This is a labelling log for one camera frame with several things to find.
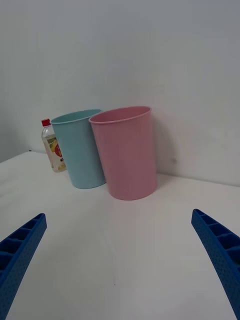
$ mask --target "plastic cup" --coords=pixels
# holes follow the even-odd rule
[[[109,193],[135,200],[157,186],[151,108],[131,106],[89,119]]]
[[[89,189],[105,183],[89,118],[101,112],[91,109],[68,113],[51,121],[71,182]]]

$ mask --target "table surface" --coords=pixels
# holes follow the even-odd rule
[[[0,164],[0,239],[39,213],[47,230],[7,320],[235,320],[191,225],[194,208],[240,234],[240,188],[166,175],[135,200],[77,189],[47,155]]]

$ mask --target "light blue cup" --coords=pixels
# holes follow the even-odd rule
[[[89,189],[105,183],[89,118],[100,113],[91,109],[61,115],[51,121],[71,182]]]

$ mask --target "pink bucket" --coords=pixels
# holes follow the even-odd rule
[[[117,199],[149,196],[157,185],[151,108],[131,106],[92,116],[109,193]]]

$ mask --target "bottle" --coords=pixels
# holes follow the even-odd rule
[[[62,157],[59,144],[54,133],[54,129],[50,124],[49,119],[44,119],[41,121],[43,130],[41,133],[41,138],[44,143],[46,153],[51,163],[52,170],[54,172],[60,172],[66,170],[66,165]]]

